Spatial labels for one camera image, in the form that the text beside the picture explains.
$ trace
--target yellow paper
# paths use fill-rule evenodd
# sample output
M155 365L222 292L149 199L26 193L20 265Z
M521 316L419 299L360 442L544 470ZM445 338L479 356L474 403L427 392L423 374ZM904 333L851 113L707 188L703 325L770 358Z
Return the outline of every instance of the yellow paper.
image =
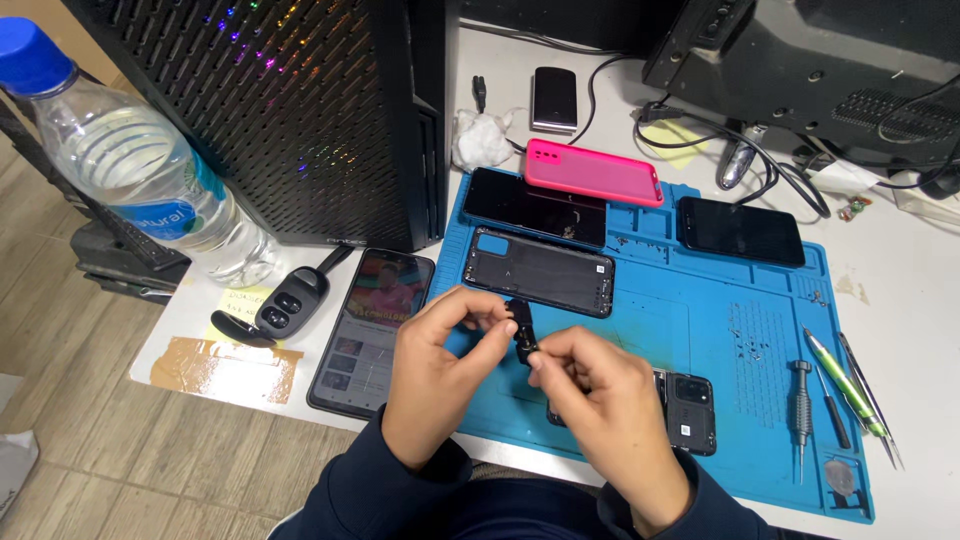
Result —
M703 137L702 135L697 135L691 132L689 129L677 124L672 120L658 120L654 122L650 125L650 127L643 130L643 136L649 138L650 140L655 140L656 142L662 142L664 144L690 142L691 140L697 140L698 138ZM656 146L649 145L647 148L653 150L658 156L667 160L667 162L673 165L677 170L683 170L684 167L689 165L694 158L700 155L700 153L702 153L704 150L707 150L709 145L710 141L704 141L695 146L687 146L686 148L657 148Z
M264 301L267 300L272 292L274 292L273 289L261 285L244 287L242 289L227 289L224 291L224 296L220 298L217 309L221 309L238 319L252 323L257 311L260 310L260 306L263 305ZM219 330L215 329L212 324L207 325L204 339L236 343L236 341L226 337ZM278 340L276 346L282 347L283 341Z

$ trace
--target brown tape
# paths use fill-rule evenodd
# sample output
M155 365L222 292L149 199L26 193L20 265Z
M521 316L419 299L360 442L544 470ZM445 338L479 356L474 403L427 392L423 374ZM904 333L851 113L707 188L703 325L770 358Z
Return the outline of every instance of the brown tape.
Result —
M150 370L150 384L238 405L285 405L303 353L173 337Z

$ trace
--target black sweatshirt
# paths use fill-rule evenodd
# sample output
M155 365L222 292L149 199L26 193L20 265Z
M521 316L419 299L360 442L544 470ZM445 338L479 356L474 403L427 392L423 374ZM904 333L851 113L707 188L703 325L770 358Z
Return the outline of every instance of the black sweatshirt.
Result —
M609 484L594 499L546 479L468 482L471 461L450 439L412 473L387 448L382 417L381 407L347 452L327 463L303 509L277 527L271 540L640 538L629 505ZM690 454L675 452L696 499L676 524L654 538L770 537L767 524L728 495Z

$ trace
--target blue bottle cap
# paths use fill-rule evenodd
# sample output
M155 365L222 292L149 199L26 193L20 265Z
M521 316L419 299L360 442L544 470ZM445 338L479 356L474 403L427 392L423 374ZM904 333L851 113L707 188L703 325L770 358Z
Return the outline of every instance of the blue bottle cap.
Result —
M62 85L73 62L34 21L0 17L0 85L11 94L33 95Z

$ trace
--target person's right hand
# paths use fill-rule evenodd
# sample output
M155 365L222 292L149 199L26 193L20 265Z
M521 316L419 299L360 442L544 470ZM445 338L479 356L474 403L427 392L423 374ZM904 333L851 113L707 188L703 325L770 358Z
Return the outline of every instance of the person's right hand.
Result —
M529 357L530 384L630 503L637 530L650 537L670 527L694 493L670 448L650 364L583 327L552 333L538 348Z

